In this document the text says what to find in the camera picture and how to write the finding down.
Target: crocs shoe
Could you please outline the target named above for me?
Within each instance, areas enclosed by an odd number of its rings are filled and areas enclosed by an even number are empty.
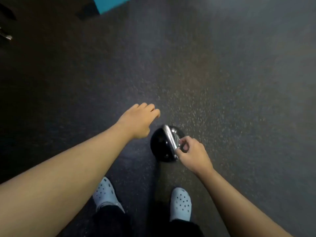
[[[121,203],[116,198],[113,186],[108,178],[104,177],[101,180],[92,196],[95,204],[97,205],[97,211],[106,205],[116,205],[125,213]]]
[[[183,188],[174,188],[170,201],[170,221],[175,219],[190,221],[191,198]]]

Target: pants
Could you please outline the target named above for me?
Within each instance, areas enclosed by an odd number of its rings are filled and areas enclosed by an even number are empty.
[[[128,215],[117,206],[107,205],[93,217],[97,237],[132,237],[132,225]],[[192,222],[173,220],[165,227],[164,236],[194,236],[203,237],[200,227]]]

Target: blue mat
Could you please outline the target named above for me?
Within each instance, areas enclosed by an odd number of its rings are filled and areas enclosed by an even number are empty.
[[[129,0],[94,0],[100,14],[117,7]]]

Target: person's right arm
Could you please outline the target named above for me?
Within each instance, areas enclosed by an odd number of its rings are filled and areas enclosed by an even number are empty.
[[[291,236],[217,173],[203,146],[189,136],[187,153],[176,150],[181,162],[201,180],[215,203],[231,236],[285,237]]]

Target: leg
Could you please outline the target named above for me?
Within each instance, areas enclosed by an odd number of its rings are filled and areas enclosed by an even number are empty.
[[[171,194],[167,236],[204,236],[200,227],[190,222],[191,211],[192,203],[188,192],[182,188],[175,188]]]
[[[130,218],[125,214],[121,203],[117,200],[111,182],[104,177],[93,194],[97,205],[97,213],[93,220],[96,226],[96,236],[132,236]]]

